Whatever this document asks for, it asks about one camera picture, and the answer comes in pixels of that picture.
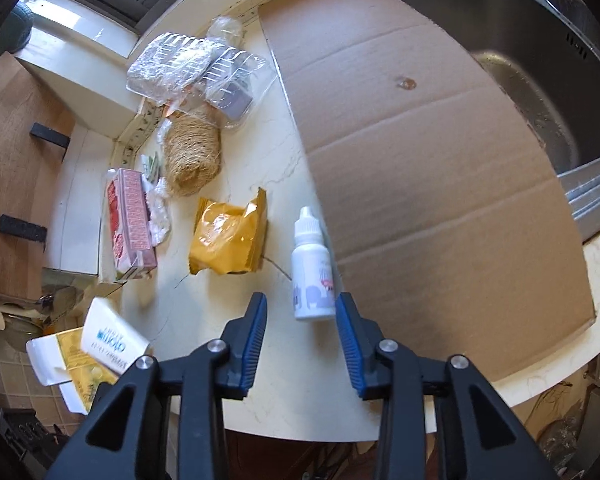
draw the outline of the bottle cap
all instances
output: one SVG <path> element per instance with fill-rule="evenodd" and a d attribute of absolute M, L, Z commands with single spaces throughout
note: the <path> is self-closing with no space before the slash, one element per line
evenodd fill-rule
<path fill-rule="evenodd" d="M 302 244 L 324 245 L 324 237 L 320 228 L 320 221 L 311 214 L 311 209 L 304 206 L 300 210 L 300 218 L 295 224 L 296 246 Z"/>

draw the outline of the bottle label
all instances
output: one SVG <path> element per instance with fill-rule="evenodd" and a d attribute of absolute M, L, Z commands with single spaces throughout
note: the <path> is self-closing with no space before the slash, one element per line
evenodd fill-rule
<path fill-rule="evenodd" d="M 305 254 L 293 261 L 294 309 L 333 308 L 334 292 L 331 260 L 321 254 Z"/>

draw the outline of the stain on cardboard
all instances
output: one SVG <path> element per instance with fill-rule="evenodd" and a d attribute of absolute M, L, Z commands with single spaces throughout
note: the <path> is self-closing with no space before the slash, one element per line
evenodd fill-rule
<path fill-rule="evenodd" d="M 413 90 L 417 85 L 418 84 L 410 77 L 405 77 L 398 83 L 398 86 L 400 88 L 404 88 L 405 90 Z"/>

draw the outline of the cardboard sheet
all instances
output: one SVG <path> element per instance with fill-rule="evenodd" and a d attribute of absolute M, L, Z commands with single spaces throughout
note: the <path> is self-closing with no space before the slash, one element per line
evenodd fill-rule
<path fill-rule="evenodd" d="M 260 20 L 363 316 L 490 380 L 590 325 L 562 187 L 469 53 L 400 0 L 273 0 Z"/>

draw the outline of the wooden cabinet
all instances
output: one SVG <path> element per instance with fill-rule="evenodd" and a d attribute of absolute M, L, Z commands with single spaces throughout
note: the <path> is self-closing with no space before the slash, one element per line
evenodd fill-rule
<path fill-rule="evenodd" d="M 13 56 L 0 57 L 0 216 L 48 226 L 64 149 L 34 123 L 70 136 L 72 113 Z M 40 298 L 44 244 L 0 233 L 0 295 Z"/>

